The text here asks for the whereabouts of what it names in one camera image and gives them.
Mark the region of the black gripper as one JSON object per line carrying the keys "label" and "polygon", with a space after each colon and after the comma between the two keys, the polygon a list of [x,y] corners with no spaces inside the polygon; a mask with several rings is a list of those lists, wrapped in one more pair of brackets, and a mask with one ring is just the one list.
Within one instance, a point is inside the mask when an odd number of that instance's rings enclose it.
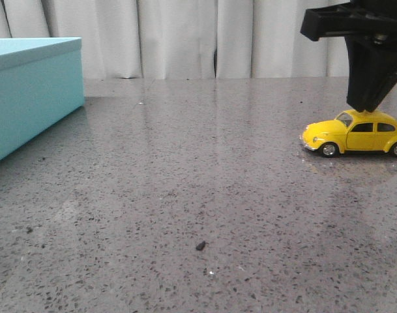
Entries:
{"label": "black gripper", "polygon": [[301,33],[312,41],[346,36],[347,103],[354,110],[375,111],[397,84],[397,0],[350,1],[307,9]]}

